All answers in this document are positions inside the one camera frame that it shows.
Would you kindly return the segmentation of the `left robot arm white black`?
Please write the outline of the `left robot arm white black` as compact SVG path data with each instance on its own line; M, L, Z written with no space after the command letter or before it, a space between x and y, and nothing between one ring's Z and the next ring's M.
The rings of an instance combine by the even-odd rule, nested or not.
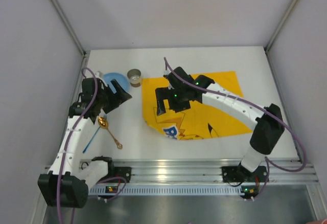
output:
M48 173L38 178L38 187L48 206L83 208L89 190L114 177L117 169L105 156L103 142L96 140L99 119L131 99L116 79L85 78L78 100L68 111L67 128Z

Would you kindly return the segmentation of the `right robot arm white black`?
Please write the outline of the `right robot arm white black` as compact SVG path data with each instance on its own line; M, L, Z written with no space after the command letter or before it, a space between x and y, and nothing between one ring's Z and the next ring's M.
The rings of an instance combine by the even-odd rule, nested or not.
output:
M229 114L253 131L247 152L230 176L233 182L241 183L254 178L260 163L271 154L285 131L281 109L275 104L256 106L205 75L193 78L180 66L164 77L169 85L155 90L157 115L166 113L165 100L176 113L190 109L190 102L197 101Z

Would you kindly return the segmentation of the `metal cup brown base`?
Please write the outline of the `metal cup brown base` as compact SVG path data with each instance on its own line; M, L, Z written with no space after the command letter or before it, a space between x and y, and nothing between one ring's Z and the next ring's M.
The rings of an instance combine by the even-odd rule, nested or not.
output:
M130 69L127 78L132 87L139 87L142 84L142 73L139 69Z

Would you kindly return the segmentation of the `yellow Pikachu cloth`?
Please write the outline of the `yellow Pikachu cloth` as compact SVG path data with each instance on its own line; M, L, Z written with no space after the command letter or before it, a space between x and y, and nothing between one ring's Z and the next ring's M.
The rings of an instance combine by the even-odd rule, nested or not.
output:
M191 101L191 108L181 112L169 109L164 101L166 113L157 115L155 89L166 87L167 79L144 78L142 82L143 118L156 132L170 139L198 140L227 137L251 133L245 124L229 114L211 106Z

